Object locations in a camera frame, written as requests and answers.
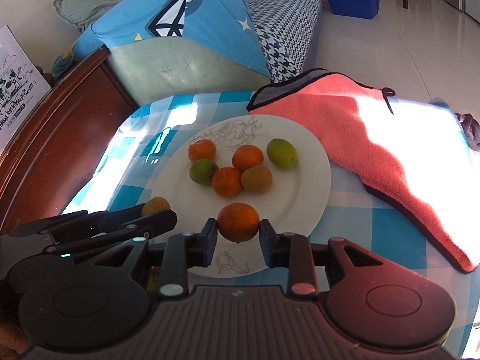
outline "orange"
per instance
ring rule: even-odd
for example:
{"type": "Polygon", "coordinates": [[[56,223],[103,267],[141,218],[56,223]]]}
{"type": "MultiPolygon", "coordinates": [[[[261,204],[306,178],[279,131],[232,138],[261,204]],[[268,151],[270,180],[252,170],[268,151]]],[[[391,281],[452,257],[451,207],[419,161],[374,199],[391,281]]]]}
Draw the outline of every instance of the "orange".
{"type": "Polygon", "coordinates": [[[258,212],[248,204],[232,203],[218,213],[218,230],[232,242],[245,242],[255,237],[260,218],[258,212]]]}
{"type": "Polygon", "coordinates": [[[188,158],[195,162],[202,158],[213,160],[217,155],[217,147],[209,139],[201,139],[192,143],[188,148],[188,158]]]}
{"type": "Polygon", "coordinates": [[[212,187],[217,195],[233,198],[242,190],[242,174],[230,166],[220,168],[213,175],[212,187]]]}
{"type": "Polygon", "coordinates": [[[240,146],[233,154],[232,164],[235,169],[245,172],[255,165],[263,164],[263,153],[254,145],[240,146]]]}
{"type": "Polygon", "coordinates": [[[165,198],[161,198],[160,196],[151,198],[145,203],[142,207],[142,216],[147,216],[150,214],[154,214],[155,212],[169,210],[170,204],[167,202],[165,198]]]}

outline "screw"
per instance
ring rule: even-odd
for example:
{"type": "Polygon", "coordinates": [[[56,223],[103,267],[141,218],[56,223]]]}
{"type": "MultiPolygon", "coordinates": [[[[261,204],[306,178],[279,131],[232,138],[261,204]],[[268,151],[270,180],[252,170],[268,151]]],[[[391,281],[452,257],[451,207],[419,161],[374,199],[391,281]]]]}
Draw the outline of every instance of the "screw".
{"type": "Polygon", "coordinates": [[[242,296],[245,292],[243,292],[242,290],[238,289],[236,291],[232,291],[230,292],[234,297],[238,298],[239,296],[242,296]]]}
{"type": "Polygon", "coordinates": [[[165,284],[160,287],[160,294],[174,297],[183,294],[183,287],[180,284],[165,284]]]}
{"type": "Polygon", "coordinates": [[[309,295],[316,291],[315,286],[310,283],[295,283],[292,285],[291,290],[297,295],[309,295]]]}

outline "illustration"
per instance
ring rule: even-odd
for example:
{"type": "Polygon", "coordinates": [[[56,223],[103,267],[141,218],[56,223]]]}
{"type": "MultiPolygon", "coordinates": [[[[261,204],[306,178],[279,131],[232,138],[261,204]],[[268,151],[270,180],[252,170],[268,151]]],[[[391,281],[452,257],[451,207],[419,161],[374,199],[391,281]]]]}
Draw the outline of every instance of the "illustration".
{"type": "Polygon", "coordinates": [[[209,139],[234,152],[240,146],[250,145],[255,139],[256,130],[259,128],[262,128],[262,125],[258,123],[255,116],[252,116],[248,122],[238,119],[224,123],[215,131],[210,129],[209,132],[193,137],[189,143],[192,144],[200,139],[209,139]]]}
{"type": "Polygon", "coordinates": [[[224,251],[217,256],[217,266],[219,268],[218,273],[230,270],[244,275],[248,275],[250,273],[248,262],[245,263],[245,269],[240,268],[238,265],[235,264],[235,260],[229,255],[227,251],[224,251]]]}
{"type": "Polygon", "coordinates": [[[6,55],[0,62],[0,109],[3,110],[12,98],[25,86],[33,73],[27,65],[18,66],[16,55],[6,55]]]}

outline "white floor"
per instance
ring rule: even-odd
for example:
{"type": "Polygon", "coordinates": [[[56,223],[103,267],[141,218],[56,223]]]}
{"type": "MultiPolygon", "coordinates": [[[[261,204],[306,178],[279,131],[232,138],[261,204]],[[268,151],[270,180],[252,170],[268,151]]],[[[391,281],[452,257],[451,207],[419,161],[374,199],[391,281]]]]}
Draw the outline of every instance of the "white floor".
{"type": "Polygon", "coordinates": [[[326,4],[316,66],[399,96],[440,97],[480,121],[480,24],[443,0],[380,0],[373,20],[326,4]]]}

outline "star print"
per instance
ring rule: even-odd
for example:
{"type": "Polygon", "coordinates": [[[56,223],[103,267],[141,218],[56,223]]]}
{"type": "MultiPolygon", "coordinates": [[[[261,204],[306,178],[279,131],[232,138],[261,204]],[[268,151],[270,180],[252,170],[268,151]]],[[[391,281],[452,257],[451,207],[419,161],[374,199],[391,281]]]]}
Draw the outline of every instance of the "star print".
{"type": "Polygon", "coordinates": [[[242,30],[244,31],[251,30],[250,26],[248,25],[248,17],[245,19],[245,21],[240,21],[240,20],[237,20],[237,21],[240,23],[242,30]]]}
{"type": "Polygon", "coordinates": [[[65,51],[62,55],[63,59],[67,59],[69,56],[74,56],[74,46],[75,42],[71,44],[71,46],[65,51]]]}

